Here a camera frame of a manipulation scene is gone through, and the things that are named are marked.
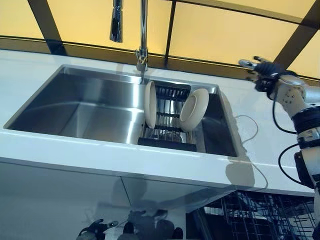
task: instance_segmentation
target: dish rack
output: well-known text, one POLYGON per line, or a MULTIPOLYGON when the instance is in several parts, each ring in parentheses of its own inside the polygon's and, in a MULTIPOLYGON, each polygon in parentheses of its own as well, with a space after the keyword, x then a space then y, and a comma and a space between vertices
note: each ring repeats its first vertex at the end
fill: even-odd
POLYGON ((138 145, 196 152, 192 134, 183 132, 179 117, 191 87, 186 84, 154 81, 156 91, 156 122, 154 129, 144 124, 138 145))
POLYGON ((235 240, 312 240, 313 208, 312 197, 236 191, 204 211, 223 216, 235 240))

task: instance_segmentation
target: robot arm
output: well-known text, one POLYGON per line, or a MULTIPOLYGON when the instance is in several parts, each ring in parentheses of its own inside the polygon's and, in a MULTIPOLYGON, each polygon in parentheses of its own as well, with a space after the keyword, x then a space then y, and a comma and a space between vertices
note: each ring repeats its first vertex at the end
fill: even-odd
POLYGON ((239 64, 258 73, 255 89, 280 103, 293 121, 296 132, 286 132, 297 134, 298 175, 303 185, 314 189, 320 182, 320 88, 309 86, 280 65, 258 56, 254 59, 260 63, 242 59, 239 64))

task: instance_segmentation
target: white cabinet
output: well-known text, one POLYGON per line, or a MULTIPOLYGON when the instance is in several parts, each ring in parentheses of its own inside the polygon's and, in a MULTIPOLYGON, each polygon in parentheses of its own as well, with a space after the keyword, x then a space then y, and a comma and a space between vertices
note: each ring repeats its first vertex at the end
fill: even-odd
POLYGON ((130 204, 137 209, 193 211, 232 192, 227 188, 122 177, 130 204))
POLYGON ((0 163, 0 239, 72 240, 129 211, 120 177, 0 163))

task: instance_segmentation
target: white bowl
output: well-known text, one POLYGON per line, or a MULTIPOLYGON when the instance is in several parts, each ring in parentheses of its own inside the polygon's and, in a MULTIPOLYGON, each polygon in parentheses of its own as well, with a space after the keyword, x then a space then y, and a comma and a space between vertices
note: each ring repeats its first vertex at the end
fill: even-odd
POLYGON ((185 101, 180 113, 180 128, 191 132, 204 117, 209 103, 209 93, 206 89, 195 90, 185 101))
POLYGON ((154 129, 157 118, 157 95, 154 81, 148 82, 144 90, 144 117, 149 128, 154 129))

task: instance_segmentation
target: faucet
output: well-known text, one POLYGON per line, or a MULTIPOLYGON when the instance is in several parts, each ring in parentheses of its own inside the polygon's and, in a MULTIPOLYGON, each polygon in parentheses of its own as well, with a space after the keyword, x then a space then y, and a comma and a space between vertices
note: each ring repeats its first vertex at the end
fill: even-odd
MULTIPOLYGON (((113 0, 110 40, 117 43, 123 42, 122 7, 123 7, 123 0, 113 0)), ((136 69, 141 72, 142 77, 144 77, 144 73, 148 69, 147 17, 148 17, 148 0, 141 0, 141 16, 140 16, 141 43, 140 43, 139 49, 135 50, 135 55, 137 59, 136 69)))

